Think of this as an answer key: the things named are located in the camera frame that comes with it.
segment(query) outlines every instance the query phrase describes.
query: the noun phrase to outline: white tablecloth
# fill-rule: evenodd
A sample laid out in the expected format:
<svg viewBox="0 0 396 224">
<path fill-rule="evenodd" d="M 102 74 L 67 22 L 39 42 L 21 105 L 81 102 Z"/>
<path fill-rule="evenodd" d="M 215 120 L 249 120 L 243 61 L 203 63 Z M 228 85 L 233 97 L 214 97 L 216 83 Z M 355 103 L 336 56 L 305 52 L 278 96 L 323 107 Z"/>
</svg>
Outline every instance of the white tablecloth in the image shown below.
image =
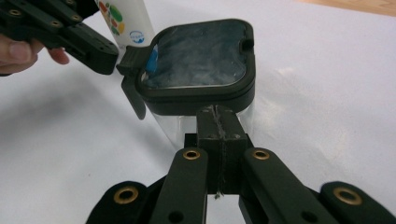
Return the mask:
<svg viewBox="0 0 396 224">
<path fill-rule="evenodd" d="M 256 147 L 308 187 L 341 180 L 396 214 L 396 19 L 291 0 L 146 1 L 156 33 L 238 18 L 255 32 Z M 112 39 L 97 13 L 86 23 Z M 150 185 L 175 151 L 138 120 L 122 76 L 47 52 L 0 79 L 0 223 L 85 223 L 111 186 Z M 207 223 L 242 223 L 236 197 L 208 200 Z"/>
</svg>

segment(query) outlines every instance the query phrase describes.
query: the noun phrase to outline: human hand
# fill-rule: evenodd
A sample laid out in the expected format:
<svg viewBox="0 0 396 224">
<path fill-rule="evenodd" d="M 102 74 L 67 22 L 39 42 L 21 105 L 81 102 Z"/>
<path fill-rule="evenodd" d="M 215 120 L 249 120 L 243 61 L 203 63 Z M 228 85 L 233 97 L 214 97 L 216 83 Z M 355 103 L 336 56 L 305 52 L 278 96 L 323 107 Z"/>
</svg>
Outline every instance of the human hand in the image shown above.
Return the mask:
<svg viewBox="0 0 396 224">
<path fill-rule="evenodd" d="M 33 39 L 31 43 L 14 41 L 0 34 L 0 76 L 21 72 L 37 61 L 43 44 Z M 48 49 L 50 57 L 59 64 L 69 63 L 63 49 Z"/>
</svg>

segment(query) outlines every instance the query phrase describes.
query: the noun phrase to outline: wooden floor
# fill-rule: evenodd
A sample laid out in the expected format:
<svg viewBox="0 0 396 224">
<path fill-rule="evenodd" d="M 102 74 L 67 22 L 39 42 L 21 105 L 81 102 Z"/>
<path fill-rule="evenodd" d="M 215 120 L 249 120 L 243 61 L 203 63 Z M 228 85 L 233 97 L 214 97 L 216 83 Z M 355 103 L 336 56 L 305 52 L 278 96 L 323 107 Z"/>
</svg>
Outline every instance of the wooden floor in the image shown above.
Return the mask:
<svg viewBox="0 0 396 224">
<path fill-rule="evenodd" d="M 298 1 L 396 17 L 396 0 L 298 0 Z"/>
</svg>

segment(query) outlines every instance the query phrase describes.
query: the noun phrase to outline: transparent lid panel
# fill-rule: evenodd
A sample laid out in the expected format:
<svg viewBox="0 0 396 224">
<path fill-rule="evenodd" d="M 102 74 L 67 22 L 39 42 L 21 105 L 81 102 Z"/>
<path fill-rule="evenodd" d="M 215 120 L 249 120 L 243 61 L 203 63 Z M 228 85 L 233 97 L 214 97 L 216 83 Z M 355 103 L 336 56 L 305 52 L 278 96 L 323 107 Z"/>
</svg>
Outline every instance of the transparent lid panel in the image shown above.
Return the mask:
<svg viewBox="0 0 396 224">
<path fill-rule="evenodd" d="M 179 26 L 164 34 L 143 76 L 151 89 L 231 85 L 247 70 L 239 43 L 245 38 L 241 21 Z"/>
</svg>

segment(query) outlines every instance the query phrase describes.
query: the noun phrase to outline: blue logo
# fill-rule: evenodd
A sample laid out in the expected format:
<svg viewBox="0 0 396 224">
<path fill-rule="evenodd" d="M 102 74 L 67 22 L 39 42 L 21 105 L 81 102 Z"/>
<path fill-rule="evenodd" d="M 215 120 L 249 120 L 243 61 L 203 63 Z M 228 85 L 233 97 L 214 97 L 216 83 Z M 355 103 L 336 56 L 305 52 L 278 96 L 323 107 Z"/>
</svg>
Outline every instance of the blue logo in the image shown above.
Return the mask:
<svg viewBox="0 0 396 224">
<path fill-rule="evenodd" d="M 141 44 L 145 41 L 145 36 L 140 31 L 132 31 L 129 34 L 129 37 L 131 37 L 132 41 L 134 41 L 136 44 Z"/>
</svg>

